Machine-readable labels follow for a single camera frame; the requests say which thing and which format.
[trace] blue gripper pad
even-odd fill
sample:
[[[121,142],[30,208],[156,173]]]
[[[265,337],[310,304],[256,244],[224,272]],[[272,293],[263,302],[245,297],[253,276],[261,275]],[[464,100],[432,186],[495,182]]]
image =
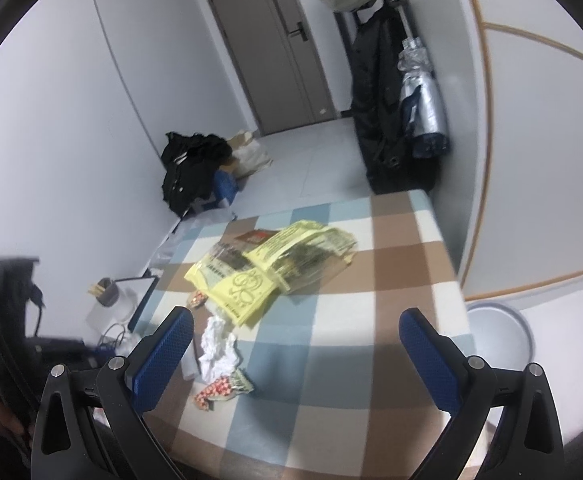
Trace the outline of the blue gripper pad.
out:
[[[438,409],[456,416],[462,404],[460,389],[463,377],[459,378],[457,373],[462,375],[462,370],[450,365],[449,361],[462,361],[462,352],[451,339],[439,335],[417,308],[410,308],[400,316],[398,335]],[[454,355],[454,349],[460,355]]]
[[[156,408],[193,337],[192,313],[177,306],[156,332],[138,343],[125,370],[125,384],[132,392],[130,402],[137,413]]]

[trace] door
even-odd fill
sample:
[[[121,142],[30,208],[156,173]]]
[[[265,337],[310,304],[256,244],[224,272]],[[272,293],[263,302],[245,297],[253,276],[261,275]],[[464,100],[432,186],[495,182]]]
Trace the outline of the door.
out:
[[[297,0],[210,0],[264,135],[335,119]]]

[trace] door handle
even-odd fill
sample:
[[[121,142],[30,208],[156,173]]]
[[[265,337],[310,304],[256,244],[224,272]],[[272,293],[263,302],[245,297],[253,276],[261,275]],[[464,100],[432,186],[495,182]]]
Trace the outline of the door handle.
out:
[[[307,33],[305,32],[305,25],[303,25],[302,22],[298,22],[298,28],[289,33],[290,38],[293,38],[294,36],[300,36],[302,41],[309,41]]]

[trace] crumpled tissue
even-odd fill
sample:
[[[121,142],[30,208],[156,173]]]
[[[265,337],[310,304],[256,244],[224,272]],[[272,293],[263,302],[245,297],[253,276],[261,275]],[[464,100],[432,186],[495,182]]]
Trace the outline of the crumpled tissue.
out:
[[[235,349],[236,336],[231,330],[232,323],[220,316],[212,316],[207,322],[201,338],[203,355],[198,359],[205,384],[232,375],[238,367],[240,359]]]

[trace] checkered tablecloth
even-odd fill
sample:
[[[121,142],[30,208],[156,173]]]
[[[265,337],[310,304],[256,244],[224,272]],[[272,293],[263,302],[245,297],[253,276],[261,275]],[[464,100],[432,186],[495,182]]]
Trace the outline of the checkered tablecloth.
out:
[[[191,230],[137,331],[151,333],[174,306],[187,303],[193,288],[185,272],[216,242],[300,219],[354,234],[358,253],[351,266],[312,293],[279,297],[255,326],[235,330],[240,367],[256,388],[252,394],[202,412],[192,397],[204,384],[185,381],[177,371],[158,408],[146,414],[148,425],[173,458],[223,480],[407,479],[447,418],[399,342],[398,318],[417,306],[461,349],[473,345],[465,303],[424,192]],[[209,315],[204,308],[194,312],[196,344]],[[478,447],[470,466],[483,456]],[[467,478],[475,472],[470,467]]]

